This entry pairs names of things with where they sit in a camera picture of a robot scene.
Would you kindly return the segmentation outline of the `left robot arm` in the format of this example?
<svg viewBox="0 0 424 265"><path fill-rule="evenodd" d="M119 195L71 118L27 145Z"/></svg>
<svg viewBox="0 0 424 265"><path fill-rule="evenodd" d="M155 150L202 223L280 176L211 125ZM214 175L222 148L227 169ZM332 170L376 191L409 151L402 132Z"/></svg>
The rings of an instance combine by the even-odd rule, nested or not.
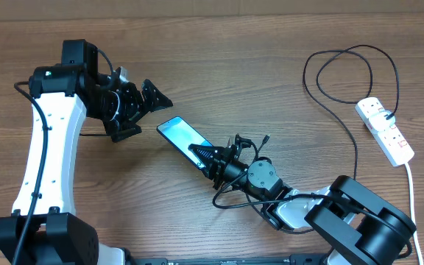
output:
<svg viewBox="0 0 424 265"><path fill-rule="evenodd" d="M122 68L98 70L104 52L86 40L65 40L61 61L41 66L15 89L32 104L26 171L11 214L0 217L0 250L12 264L133 264L124 248L99 241L76 215L74 168L86 119L98 119L120 142L141 132L147 113L172 106L149 80L136 86Z"/></svg>

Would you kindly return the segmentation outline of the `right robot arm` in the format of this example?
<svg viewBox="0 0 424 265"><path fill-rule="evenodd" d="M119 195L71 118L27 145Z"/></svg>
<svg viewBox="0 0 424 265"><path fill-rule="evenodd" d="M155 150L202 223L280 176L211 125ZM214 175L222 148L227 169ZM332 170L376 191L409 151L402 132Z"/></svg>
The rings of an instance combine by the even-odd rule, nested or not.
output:
<svg viewBox="0 0 424 265"><path fill-rule="evenodd" d="M413 221L353 178L341 175L326 188L301 192L278 177L269 158L256 155L250 165L240 162L242 148L189 146L218 195L228 188L242 191L244 205L274 229L320 234L332 247L325 264L393 264L411 255Z"/></svg>

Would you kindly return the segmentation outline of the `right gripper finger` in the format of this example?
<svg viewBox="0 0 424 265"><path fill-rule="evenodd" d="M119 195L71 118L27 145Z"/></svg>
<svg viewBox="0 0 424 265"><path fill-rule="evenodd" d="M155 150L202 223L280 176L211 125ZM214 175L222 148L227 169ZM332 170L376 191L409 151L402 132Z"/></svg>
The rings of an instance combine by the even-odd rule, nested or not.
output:
<svg viewBox="0 0 424 265"><path fill-rule="evenodd" d="M216 190L219 190L224 182L223 171L224 166L217 163L206 164L202 169L205 177L213 181L213 188Z"/></svg>
<svg viewBox="0 0 424 265"><path fill-rule="evenodd" d="M224 152L225 148L220 146L205 146L199 144L190 144L188 149L205 166L211 165Z"/></svg>

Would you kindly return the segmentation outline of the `Samsung Galaxy smartphone blue screen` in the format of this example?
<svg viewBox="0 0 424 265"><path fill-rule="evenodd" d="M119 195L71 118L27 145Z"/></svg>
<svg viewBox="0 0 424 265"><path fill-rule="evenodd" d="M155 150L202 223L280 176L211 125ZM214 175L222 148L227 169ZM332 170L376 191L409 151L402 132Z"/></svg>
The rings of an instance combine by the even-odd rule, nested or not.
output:
<svg viewBox="0 0 424 265"><path fill-rule="evenodd" d="M189 146L191 144L212 146L212 144L180 116L176 116L158 125L157 131L199 170L205 168L205 165L199 158L189 150Z"/></svg>

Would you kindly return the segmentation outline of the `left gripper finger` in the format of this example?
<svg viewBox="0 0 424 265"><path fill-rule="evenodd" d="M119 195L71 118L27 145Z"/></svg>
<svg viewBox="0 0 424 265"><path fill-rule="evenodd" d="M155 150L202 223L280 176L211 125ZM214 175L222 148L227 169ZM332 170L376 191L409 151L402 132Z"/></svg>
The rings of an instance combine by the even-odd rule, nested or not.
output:
<svg viewBox="0 0 424 265"><path fill-rule="evenodd" d="M145 79L141 87L146 111L154 112L173 106L172 100L162 94L149 79Z"/></svg>
<svg viewBox="0 0 424 265"><path fill-rule="evenodd" d="M104 121L103 125L106 134L111 137L112 142L117 143L142 132L141 127L137 125L137 121L138 119L130 121L129 119L117 117L111 121Z"/></svg>

